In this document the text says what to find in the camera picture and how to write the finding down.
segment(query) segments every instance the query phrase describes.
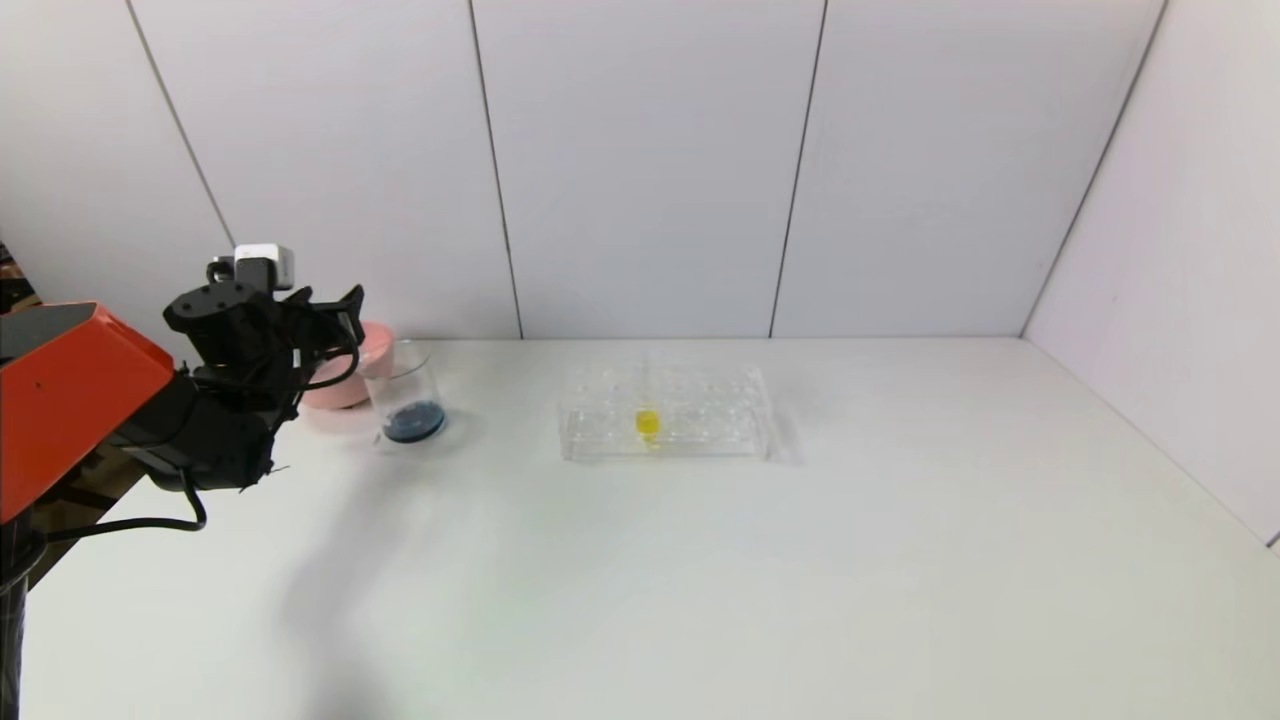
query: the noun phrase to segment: white table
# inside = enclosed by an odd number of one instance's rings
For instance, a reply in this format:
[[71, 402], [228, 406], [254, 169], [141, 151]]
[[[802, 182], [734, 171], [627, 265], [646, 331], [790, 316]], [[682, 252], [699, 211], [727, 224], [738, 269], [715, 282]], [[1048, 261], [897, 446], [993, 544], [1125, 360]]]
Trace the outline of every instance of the white table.
[[[654, 347], [763, 366], [783, 456], [562, 461], [563, 369]], [[1280, 561], [1030, 345], [435, 357], [435, 442], [307, 413], [205, 532], [82, 542], [29, 598], [24, 717], [1280, 717]]]

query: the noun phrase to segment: yellow object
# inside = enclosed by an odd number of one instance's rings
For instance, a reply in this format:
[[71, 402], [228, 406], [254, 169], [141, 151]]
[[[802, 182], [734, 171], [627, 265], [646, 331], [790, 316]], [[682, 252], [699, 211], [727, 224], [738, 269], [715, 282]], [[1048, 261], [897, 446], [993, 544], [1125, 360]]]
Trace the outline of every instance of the yellow object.
[[636, 410], [636, 432], [644, 436], [645, 442], [653, 442], [662, 430], [662, 415], [657, 410]]

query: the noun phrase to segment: white wall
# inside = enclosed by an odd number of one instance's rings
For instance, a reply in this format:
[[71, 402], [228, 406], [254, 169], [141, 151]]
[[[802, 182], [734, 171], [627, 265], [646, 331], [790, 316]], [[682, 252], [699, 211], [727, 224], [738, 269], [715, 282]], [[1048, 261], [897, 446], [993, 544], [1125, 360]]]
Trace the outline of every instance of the white wall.
[[822, 0], [475, 0], [526, 337], [769, 331]]
[[1027, 336], [1280, 532], [1280, 3], [1171, 0]]
[[467, 0], [134, 0], [237, 243], [402, 336], [518, 337]]
[[1160, 0], [832, 0], [774, 334], [1015, 336]]
[[0, 3], [0, 241], [46, 302], [195, 360], [161, 311], [230, 242], [123, 3]]

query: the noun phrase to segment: pink container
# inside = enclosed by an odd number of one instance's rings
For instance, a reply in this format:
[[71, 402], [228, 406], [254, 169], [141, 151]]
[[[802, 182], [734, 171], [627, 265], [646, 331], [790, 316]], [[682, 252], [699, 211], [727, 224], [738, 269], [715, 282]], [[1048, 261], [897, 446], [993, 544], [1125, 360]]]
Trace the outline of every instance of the pink container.
[[[381, 323], [362, 322], [365, 328], [365, 342], [360, 343], [360, 365], [371, 370], [387, 370], [392, 365], [392, 350], [396, 342], [392, 329]], [[311, 377], [312, 383], [319, 383], [329, 378], [337, 378], [347, 366], [351, 357], [343, 355], [326, 361]], [[302, 404], [307, 407], [320, 410], [337, 410], [351, 407], [369, 400], [369, 388], [365, 387], [360, 373], [351, 375], [340, 383], [320, 389], [302, 393]]]

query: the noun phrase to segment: clear plastic tray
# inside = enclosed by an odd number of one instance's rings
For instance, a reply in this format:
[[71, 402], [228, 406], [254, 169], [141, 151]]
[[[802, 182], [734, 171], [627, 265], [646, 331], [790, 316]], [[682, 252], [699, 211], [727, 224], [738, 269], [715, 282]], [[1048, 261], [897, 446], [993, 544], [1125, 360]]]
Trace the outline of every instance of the clear plastic tray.
[[561, 452], [594, 457], [759, 457], [773, 437], [758, 368], [579, 368], [559, 404]]

